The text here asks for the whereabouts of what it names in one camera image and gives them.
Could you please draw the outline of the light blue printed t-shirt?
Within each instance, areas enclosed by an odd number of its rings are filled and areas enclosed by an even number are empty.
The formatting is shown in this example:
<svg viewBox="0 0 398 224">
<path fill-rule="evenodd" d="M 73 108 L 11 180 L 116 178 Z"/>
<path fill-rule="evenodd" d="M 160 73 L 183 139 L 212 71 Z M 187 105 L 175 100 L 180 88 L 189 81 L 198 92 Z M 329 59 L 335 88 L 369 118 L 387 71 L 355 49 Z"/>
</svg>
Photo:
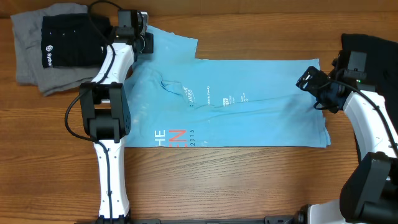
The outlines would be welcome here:
<svg viewBox="0 0 398 224">
<path fill-rule="evenodd" d="M 149 27 L 124 87 L 132 117 L 128 147 L 329 146 L 314 97 L 296 87 L 317 59 L 197 59 L 197 40 Z"/>
</svg>

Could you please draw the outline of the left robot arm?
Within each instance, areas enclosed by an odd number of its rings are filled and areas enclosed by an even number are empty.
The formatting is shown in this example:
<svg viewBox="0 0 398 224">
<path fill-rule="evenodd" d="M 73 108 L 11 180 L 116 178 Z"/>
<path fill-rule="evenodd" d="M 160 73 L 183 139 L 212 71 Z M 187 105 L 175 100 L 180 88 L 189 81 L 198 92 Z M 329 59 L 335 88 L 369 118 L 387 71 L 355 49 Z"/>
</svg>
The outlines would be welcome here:
<svg viewBox="0 0 398 224">
<path fill-rule="evenodd" d="M 97 223 L 131 222 L 124 149 L 132 121 L 123 83 L 138 54 L 154 51 L 154 35 L 147 32 L 148 18 L 145 11 L 119 10 L 119 24 L 99 73 L 80 85 L 83 127 L 93 141 L 99 165 L 101 203 Z"/>
</svg>

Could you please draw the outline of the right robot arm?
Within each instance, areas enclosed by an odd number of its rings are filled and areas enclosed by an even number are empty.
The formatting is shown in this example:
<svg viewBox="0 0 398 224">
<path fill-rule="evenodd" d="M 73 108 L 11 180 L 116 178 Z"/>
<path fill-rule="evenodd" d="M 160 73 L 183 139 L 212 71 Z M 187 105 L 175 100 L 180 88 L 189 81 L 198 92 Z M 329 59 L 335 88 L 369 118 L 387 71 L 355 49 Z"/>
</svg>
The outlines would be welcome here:
<svg viewBox="0 0 398 224">
<path fill-rule="evenodd" d="M 316 98 L 315 109 L 349 119 L 358 166 L 339 199 L 306 205 L 289 223 L 397 223 L 397 133 L 366 62 L 366 53 L 342 50 L 330 73 L 310 66 L 297 80 Z"/>
</svg>

